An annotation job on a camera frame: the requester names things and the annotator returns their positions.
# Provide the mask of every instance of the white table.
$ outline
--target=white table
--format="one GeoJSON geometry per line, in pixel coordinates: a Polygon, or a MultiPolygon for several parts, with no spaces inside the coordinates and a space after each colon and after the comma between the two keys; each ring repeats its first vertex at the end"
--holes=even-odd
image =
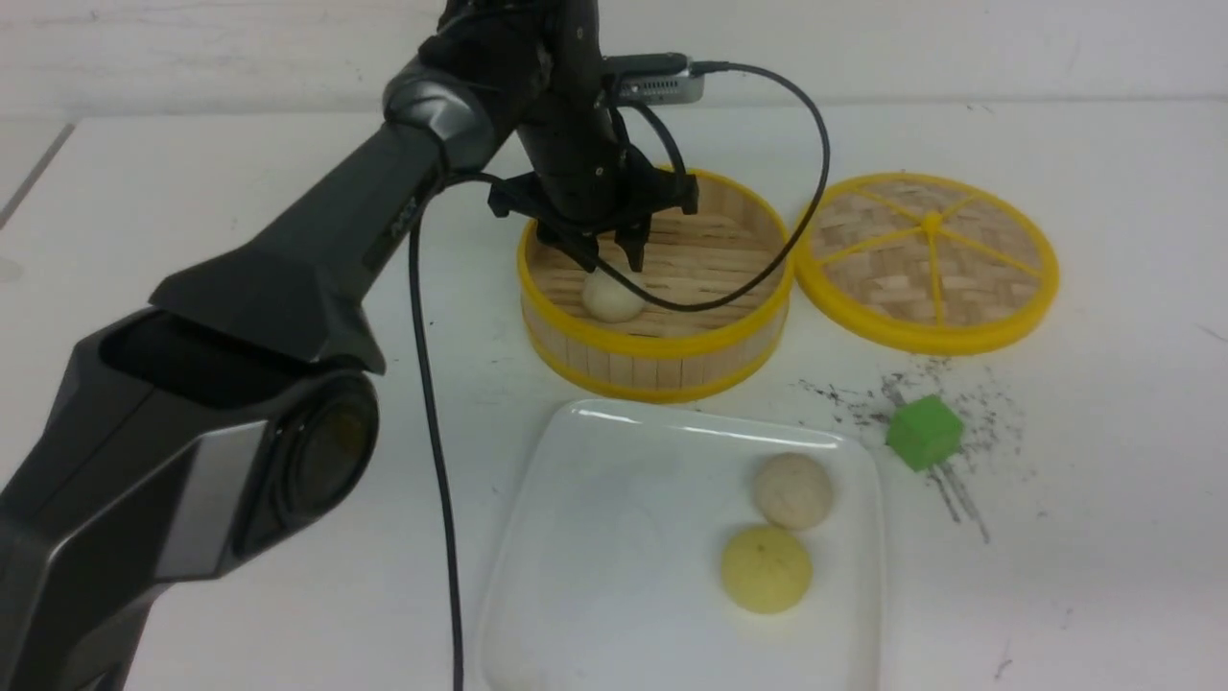
{"type": "Polygon", "coordinates": [[[52,120],[0,120],[0,227],[65,130],[64,123],[52,120]]]}
{"type": "MultiPolygon", "coordinates": [[[[889,530],[883,687],[1221,684],[1228,104],[826,114],[834,179],[907,168],[982,185],[1047,231],[1063,270],[1036,333],[950,362],[878,347],[795,291],[779,353],[695,406],[852,434],[876,455],[889,530]],[[889,412],[879,390],[895,374],[909,399],[941,390],[963,407],[974,452],[953,466],[989,539],[883,448],[873,416],[889,412]]],[[[802,110],[666,115],[689,164],[737,177],[786,216],[802,206],[817,160],[802,110]]],[[[375,115],[84,122],[0,233],[0,254],[26,266],[0,285],[0,480],[38,436],[77,338],[141,306],[168,271],[257,232],[375,125],[375,115]]],[[[643,129],[634,134],[658,155],[643,129]]],[[[492,169],[527,163],[511,144],[492,169]]],[[[535,437],[583,396],[524,340],[512,261],[521,221],[491,217],[484,194],[448,193],[424,239],[467,626],[535,437]]],[[[442,534],[403,264],[392,261],[366,302],[391,366],[366,479],[317,527],[228,578],[165,595],[129,689],[447,686],[442,534]]]]}

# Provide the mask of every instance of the yellow bun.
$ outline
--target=yellow bun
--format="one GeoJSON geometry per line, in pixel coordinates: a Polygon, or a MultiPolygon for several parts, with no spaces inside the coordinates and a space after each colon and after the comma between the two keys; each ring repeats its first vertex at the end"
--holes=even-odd
{"type": "Polygon", "coordinates": [[[721,582],[739,608],[760,615],[788,610],[810,588],[814,567],[806,547],[774,525],[733,536],[721,556],[721,582]]]}

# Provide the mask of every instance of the yellow rim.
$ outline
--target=yellow rim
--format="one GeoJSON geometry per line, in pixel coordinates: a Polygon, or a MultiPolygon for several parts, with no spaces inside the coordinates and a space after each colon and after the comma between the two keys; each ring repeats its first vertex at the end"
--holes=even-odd
{"type": "Polygon", "coordinates": [[[759,357],[752,361],[747,367],[734,372],[733,374],[710,382],[701,387],[693,387],[690,389],[634,389],[630,387],[619,387],[616,384],[610,384],[608,382],[602,382],[599,379],[593,379],[581,372],[577,372],[562,363],[559,358],[546,350],[545,345],[538,340],[534,335],[533,329],[526,328],[529,335],[529,342],[533,345],[533,350],[537,351],[542,362],[546,365],[548,368],[553,369],[555,374],[566,379],[567,382],[575,384],[581,389],[587,389],[593,394],[607,396],[609,399],[626,399],[630,401],[642,401],[645,404],[684,404],[686,401],[696,401],[699,399],[707,399],[709,396],[715,396],[726,389],[731,389],[748,377],[755,374],[759,368],[764,367],[768,358],[776,352],[776,345],[780,342],[780,336],[785,333],[781,328],[772,335],[771,342],[768,344],[768,349],[764,350],[759,357]]]}
{"type": "MultiPolygon", "coordinates": [[[[1054,248],[1049,244],[1049,239],[1040,231],[1040,228],[1036,227],[1036,225],[1033,223],[1028,216],[1023,215],[1023,212],[1005,200],[985,191],[984,189],[977,189],[970,184],[964,184],[962,182],[942,177],[917,173],[879,173],[855,177],[831,187],[826,194],[824,194],[823,201],[819,204],[819,210],[841,194],[857,193],[868,195],[868,193],[858,191],[858,189],[867,184],[893,179],[928,182],[965,191],[968,194],[965,199],[955,203],[943,211],[942,215],[944,218],[949,217],[950,214],[959,210],[959,207],[964,204],[975,199],[984,199],[1002,209],[1013,221],[1024,228],[1024,232],[1028,233],[1028,237],[1036,245],[1036,252],[1040,255],[1040,270],[1038,271],[1032,266],[1028,266],[1027,269],[1027,272],[1032,272],[1040,279],[1040,288],[1036,291],[1036,295],[1034,295],[1033,298],[1018,312],[1011,314],[1009,317],[973,326],[921,324],[887,317],[871,311],[861,302],[853,299],[845,293],[844,290],[831,282],[830,279],[828,279],[826,272],[823,270],[823,265],[814,260],[809,253],[810,241],[814,233],[814,223],[812,222],[806,228],[806,232],[798,242],[797,254],[799,254],[799,258],[796,261],[797,280],[802,285],[802,290],[804,290],[810,297],[810,301],[813,301],[814,304],[825,314],[831,317],[833,320],[844,325],[849,330],[877,342],[882,342],[883,345],[889,345],[892,349],[911,353],[925,353],[932,356],[970,356],[975,353],[985,353],[1006,347],[1006,345],[1009,345],[1011,342],[1014,342],[1016,340],[1019,340],[1024,335],[1032,333],[1032,330],[1040,323],[1040,319],[1045,317],[1045,312],[1049,309],[1054,297],[1057,295],[1057,286],[1060,282],[1057,255],[1054,253],[1054,248]]],[[[916,215],[904,211],[903,209],[896,209],[896,212],[901,211],[907,216],[916,215]]],[[[906,232],[919,231],[920,228],[914,228],[906,232]]],[[[950,234],[954,233],[946,231],[944,234],[950,237],[950,234]]],[[[880,238],[874,238],[869,242],[874,242],[876,239],[880,238]]],[[[965,238],[962,237],[954,239],[965,241],[965,238]]],[[[966,239],[965,243],[973,244],[974,242],[966,239]]],[[[1001,257],[998,257],[998,253],[993,249],[986,247],[981,250],[1001,260],[1001,257]]],[[[1007,263],[1017,264],[1018,261],[1011,259],[1007,263]]],[[[937,264],[931,261],[931,266],[933,269],[933,280],[938,281],[937,264]]],[[[935,306],[941,313],[941,285],[933,293],[937,297],[935,306]]]]}
{"type": "MultiPolygon", "coordinates": [[[[776,210],[772,209],[771,204],[764,200],[763,196],[755,194],[754,190],[713,172],[699,171],[694,168],[691,168],[690,172],[695,173],[698,177],[705,177],[728,187],[733,187],[738,191],[753,199],[769,212],[772,222],[776,223],[777,230],[780,230],[781,237],[785,237],[786,239],[788,238],[788,228],[785,226],[785,221],[781,220],[780,214],[777,214],[776,210]]],[[[780,284],[776,285],[776,288],[772,290],[772,293],[768,296],[764,303],[755,307],[755,309],[745,317],[728,325],[682,338],[651,338],[646,335],[618,333],[615,330],[607,330],[599,325],[572,317],[567,312],[559,308],[549,299],[549,297],[545,296],[544,292],[538,288],[537,284],[533,282],[533,275],[529,272],[528,261],[529,243],[535,231],[537,221],[530,220],[524,226],[524,233],[521,236],[521,244],[516,252],[516,268],[521,279],[521,290],[524,291],[524,295],[528,297],[537,313],[540,314],[548,324],[556,328],[564,335],[583,341],[586,345],[593,345],[593,347],[598,350],[619,356],[630,356],[634,358],[685,358],[689,356],[702,356],[705,353],[727,349],[729,345],[740,342],[766,325],[772,317],[776,315],[776,312],[781,308],[781,306],[788,302],[788,291],[793,286],[793,258],[788,257],[783,264],[785,271],[781,275],[780,284]]],[[[585,387],[585,389],[597,392],[591,387],[585,387]]]]}

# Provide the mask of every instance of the bamboo steamer lid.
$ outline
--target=bamboo steamer lid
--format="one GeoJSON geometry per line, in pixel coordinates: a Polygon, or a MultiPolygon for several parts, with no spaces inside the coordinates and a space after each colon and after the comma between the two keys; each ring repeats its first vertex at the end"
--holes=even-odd
{"type": "Polygon", "coordinates": [[[992,194],[939,177],[857,177],[824,195],[798,248],[824,313],[893,349],[965,356],[1030,333],[1057,292],[1044,233],[992,194]]]}
{"type": "MultiPolygon", "coordinates": [[[[740,287],[783,247],[787,228],[750,189],[718,174],[690,169],[699,183],[699,212],[677,209],[652,218],[641,277],[675,302],[701,302],[740,287]]],[[[599,238],[602,258],[625,269],[613,237],[599,238]]],[[[517,253],[521,307],[529,341],[553,371],[583,389],[657,404],[723,392],[754,374],[785,328],[792,258],[754,290],[704,312],[647,304],[634,319],[603,323],[581,302],[588,275],[562,252],[537,242],[530,221],[517,253]]]]}

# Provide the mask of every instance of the black cable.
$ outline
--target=black cable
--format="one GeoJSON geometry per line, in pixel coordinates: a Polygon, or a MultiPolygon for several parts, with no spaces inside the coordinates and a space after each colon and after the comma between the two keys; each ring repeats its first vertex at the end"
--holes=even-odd
{"type": "MultiPolygon", "coordinates": [[[[797,244],[801,238],[802,232],[806,226],[810,222],[814,216],[814,211],[819,205],[819,200],[823,198],[823,191],[826,189],[828,184],[828,172],[831,166],[831,144],[828,139],[828,128],[823,122],[823,115],[819,113],[818,106],[814,101],[806,95],[797,85],[788,81],[783,76],[780,76],[772,71],[765,70],[763,68],[756,68],[754,65],[740,65],[736,63],[695,63],[693,65],[693,72],[695,75],[720,72],[720,71],[744,71],[748,74],[755,74],[765,76],[776,81],[777,83],[785,86],[795,96],[797,96],[802,103],[810,110],[814,117],[815,124],[819,128],[819,137],[823,142],[823,167],[819,174],[819,184],[814,191],[814,196],[810,199],[810,205],[807,207],[806,212],[802,215],[802,220],[798,221],[797,230],[790,236],[788,242],[779,254],[768,264],[768,266],[753,277],[748,284],[734,290],[733,292],[721,297],[718,299],[712,299],[709,302],[699,302],[693,304],[683,304],[678,302],[670,302],[652,295],[651,292],[643,290],[625,275],[623,275],[618,269],[608,264],[598,255],[593,255],[587,248],[582,247],[580,242],[572,238],[569,233],[560,232],[560,237],[565,241],[573,243],[572,248],[580,252],[582,255],[592,259],[602,270],[619,281],[624,287],[631,290],[643,299],[674,311],[682,312],[699,312],[704,309],[711,309],[727,304],[733,299],[745,295],[753,290],[756,285],[763,282],[769,275],[775,271],[780,264],[788,257],[788,253],[797,244]]],[[[670,162],[674,164],[675,172],[684,171],[682,164],[682,153],[678,151],[677,144],[669,135],[668,129],[661,123],[661,119],[652,113],[651,109],[645,107],[643,109],[636,108],[645,118],[648,124],[662,136],[662,141],[666,144],[667,151],[669,151],[670,162]]],[[[443,544],[445,551],[447,554],[447,569],[448,569],[448,605],[452,619],[452,689],[453,691],[464,691],[464,633],[462,631],[462,611],[460,611],[460,583],[459,583],[459,569],[457,568],[457,540],[456,540],[456,520],[452,513],[452,492],[448,487],[448,474],[447,466],[443,461],[443,441],[440,434],[440,421],[438,411],[435,404],[435,383],[431,378],[431,361],[430,355],[426,350],[426,325],[422,312],[422,290],[421,281],[419,280],[419,264],[421,254],[421,230],[422,230],[422,214],[426,210],[426,205],[445,188],[465,182],[488,182],[492,185],[502,184],[503,179],[486,172],[474,172],[464,173],[457,176],[447,176],[441,171],[437,183],[431,188],[419,201],[416,209],[409,215],[408,222],[410,223],[409,230],[409,250],[408,250],[408,264],[409,264],[409,303],[410,303],[410,319],[414,324],[414,341],[418,347],[418,369],[422,380],[422,401],[426,412],[426,430],[431,439],[431,457],[435,461],[435,479],[438,484],[440,491],[440,508],[443,514],[443,544]]]]}
{"type": "Polygon", "coordinates": [[[419,255],[422,236],[422,212],[426,205],[448,185],[445,174],[424,195],[415,209],[409,226],[409,311],[414,323],[414,342],[418,347],[418,371],[422,379],[422,403],[426,410],[426,431],[431,438],[431,457],[435,459],[435,480],[440,487],[440,509],[443,514],[443,549],[447,552],[448,606],[452,617],[452,689],[464,691],[464,633],[460,625],[460,579],[457,568],[457,529],[452,515],[452,492],[448,488],[448,470],[443,463],[443,441],[440,434],[438,411],[435,407],[435,383],[431,379],[431,358],[426,351],[426,326],[422,317],[422,286],[419,280],[419,255]]]}

